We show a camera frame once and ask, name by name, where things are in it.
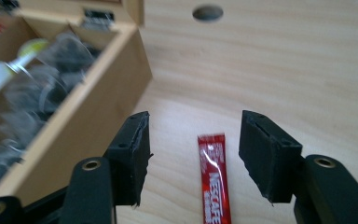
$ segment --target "metal hinge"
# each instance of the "metal hinge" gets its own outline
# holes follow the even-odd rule
[[[82,26],[91,30],[108,31],[115,20],[115,15],[110,11],[85,9],[84,15]]]
[[[17,0],[0,0],[0,14],[11,15],[13,9],[20,7]]]

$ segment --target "red wrapper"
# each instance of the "red wrapper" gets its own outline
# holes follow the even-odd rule
[[[204,224],[230,224],[226,140],[223,134],[199,136]]]

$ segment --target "wooden box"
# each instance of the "wooden box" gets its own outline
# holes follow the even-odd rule
[[[114,24],[103,32],[81,27],[85,9],[113,12]],[[138,30],[143,10],[142,0],[20,0],[11,17],[0,15],[7,27],[0,34],[0,61],[13,60],[29,39],[52,39],[68,28],[103,50],[84,82],[71,91],[27,147],[22,162],[0,181],[0,196],[15,195],[23,205],[32,203],[66,186],[79,161],[103,155],[151,78]],[[0,92],[0,111],[6,107],[4,100]]]

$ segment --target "light wood surface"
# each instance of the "light wood surface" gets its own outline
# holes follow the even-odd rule
[[[192,19],[205,2],[222,20]],[[293,204],[271,206],[238,156],[243,109],[358,180],[357,0],[147,0],[141,34],[153,80],[134,113],[150,112],[155,156],[141,206],[119,207],[119,223],[201,223],[197,135],[221,132],[233,223],[296,223]]]
[[[138,25],[145,23],[145,1],[144,0],[122,0],[123,7],[126,8],[132,19]]]

